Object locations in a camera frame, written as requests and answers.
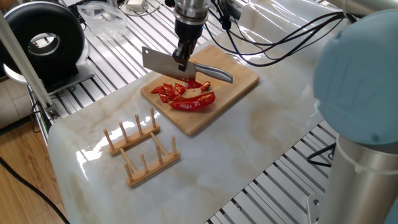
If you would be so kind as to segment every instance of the white marble surface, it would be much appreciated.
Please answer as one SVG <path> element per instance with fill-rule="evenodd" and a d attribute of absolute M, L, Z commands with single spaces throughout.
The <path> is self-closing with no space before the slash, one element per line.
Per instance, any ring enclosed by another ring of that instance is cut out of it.
<path fill-rule="evenodd" d="M 275 41 L 295 29 L 295 23 L 301 26 L 330 11 L 306 1 L 279 2 L 252 2 L 245 8 L 242 26 Z M 281 6 L 291 13 L 280 12 Z M 218 39 L 227 45 L 225 34 Z M 243 52 L 253 50 L 238 45 Z M 127 134 L 136 132 L 135 113 L 143 126 L 150 125 L 151 105 L 139 90 L 157 75 L 146 75 L 57 121 L 50 129 L 49 154 L 70 222 L 204 223 L 322 120 L 311 88 L 321 47 L 322 43 L 276 65 L 254 68 L 259 84 L 194 136 L 184 135 L 155 112 L 161 127 L 158 139 L 171 151 L 171 136 L 176 135 L 181 159 L 136 188 L 124 180 L 123 157 L 109 155 L 103 129 L 114 141 L 122 139 L 119 121 Z M 151 139 L 126 153 L 137 169 L 142 168 L 140 153 L 147 163 L 157 159 Z"/>

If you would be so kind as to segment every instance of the knife handle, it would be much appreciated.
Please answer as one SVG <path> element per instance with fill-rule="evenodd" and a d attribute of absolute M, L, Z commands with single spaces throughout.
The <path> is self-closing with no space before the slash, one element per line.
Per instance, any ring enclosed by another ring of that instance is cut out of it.
<path fill-rule="evenodd" d="M 201 65 L 198 63 L 194 63 L 194 65 L 195 65 L 195 70 L 197 72 L 202 72 L 203 74 L 208 75 L 208 76 L 218 79 L 218 80 L 226 81 L 229 83 L 233 82 L 232 75 L 230 75 L 228 72 L 226 72 L 222 69 L 207 66 L 207 65 Z"/>

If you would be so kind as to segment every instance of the cutting board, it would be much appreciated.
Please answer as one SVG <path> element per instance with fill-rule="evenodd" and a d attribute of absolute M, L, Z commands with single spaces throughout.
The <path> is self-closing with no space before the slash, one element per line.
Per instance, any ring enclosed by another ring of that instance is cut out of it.
<path fill-rule="evenodd" d="M 161 86 L 163 83 L 174 85 L 176 82 L 184 85 L 184 82 L 165 75 L 160 76 L 141 88 L 141 94 L 188 136 L 198 131 L 203 125 L 222 112 L 228 105 L 259 81 L 258 74 L 239 64 L 235 59 L 226 55 L 214 45 L 209 45 L 195 55 L 192 55 L 190 60 L 196 60 L 197 63 L 223 69 L 234 77 L 233 83 L 230 84 L 216 80 L 200 72 L 197 73 L 197 82 L 204 83 L 205 81 L 209 81 L 211 84 L 209 91 L 213 91 L 216 95 L 216 100 L 211 105 L 196 111 L 179 111 L 167 103 L 163 103 L 158 94 L 150 93 L 155 87 Z M 201 95 L 200 89 L 186 90 L 182 96 L 193 97 L 197 95 Z"/>

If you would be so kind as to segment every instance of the cleaver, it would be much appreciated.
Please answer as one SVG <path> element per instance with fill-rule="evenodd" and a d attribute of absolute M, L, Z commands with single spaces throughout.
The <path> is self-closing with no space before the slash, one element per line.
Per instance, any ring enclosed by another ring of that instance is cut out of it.
<path fill-rule="evenodd" d="M 160 74 L 175 78 L 181 81 L 195 79 L 197 72 L 202 72 L 211 78 L 232 83 L 233 77 L 228 72 L 199 63 L 187 62 L 187 69 L 183 72 L 178 69 L 179 64 L 171 55 L 163 54 L 156 50 L 142 47 L 143 66 Z"/>

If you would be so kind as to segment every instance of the chopped chili pepper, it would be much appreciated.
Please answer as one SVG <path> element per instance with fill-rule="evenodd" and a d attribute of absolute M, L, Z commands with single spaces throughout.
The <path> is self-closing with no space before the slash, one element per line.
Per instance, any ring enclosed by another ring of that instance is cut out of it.
<path fill-rule="evenodd" d="M 178 91 L 175 91 L 174 93 L 172 93 L 170 96 L 169 96 L 169 100 L 175 100 L 177 97 L 179 97 L 180 96 L 180 93 L 178 92 Z"/>
<path fill-rule="evenodd" d="M 185 98 L 185 101 L 174 101 L 169 103 L 169 105 L 182 111 L 194 111 L 212 104 L 215 100 L 214 92 L 210 92 L 192 98 Z"/>
<path fill-rule="evenodd" d="M 201 90 L 201 92 L 204 92 L 204 91 L 206 91 L 207 89 L 209 89 L 209 87 L 210 87 L 210 82 L 209 82 L 209 81 L 206 81 L 206 82 L 200 87 L 200 90 Z"/>
<path fill-rule="evenodd" d="M 169 103 L 169 101 L 167 100 L 167 96 L 166 96 L 164 90 L 160 90 L 159 91 L 159 97 L 160 97 L 160 100 L 162 100 L 163 103 Z"/>
<path fill-rule="evenodd" d="M 185 91 L 185 86 L 175 83 L 175 90 L 177 90 L 180 94 L 184 93 Z"/>
<path fill-rule="evenodd" d="M 163 83 L 163 86 L 164 86 L 165 88 L 173 88 L 173 85 L 167 84 L 167 83 Z"/>
<path fill-rule="evenodd" d="M 178 96 L 176 99 L 174 99 L 174 102 L 181 102 L 181 101 L 186 101 L 187 99 L 183 96 Z"/>
<path fill-rule="evenodd" d="M 171 84 L 163 83 L 164 86 L 164 91 L 166 93 L 166 96 L 170 96 L 171 94 L 174 93 L 174 87 Z"/>
<path fill-rule="evenodd" d="M 159 93 L 160 90 L 164 91 L 164 87 L 163 86 L 158 86 L 154 90 L 152 90 L 151 93 Z"/>
<path fill-rule="evenodd" d="M 196 82 L 194 79 L 188 79 L 188 81 L 185 83 L 185 88 L 190 89 L 190 88 L 200 88 L 201 84 Z"/>

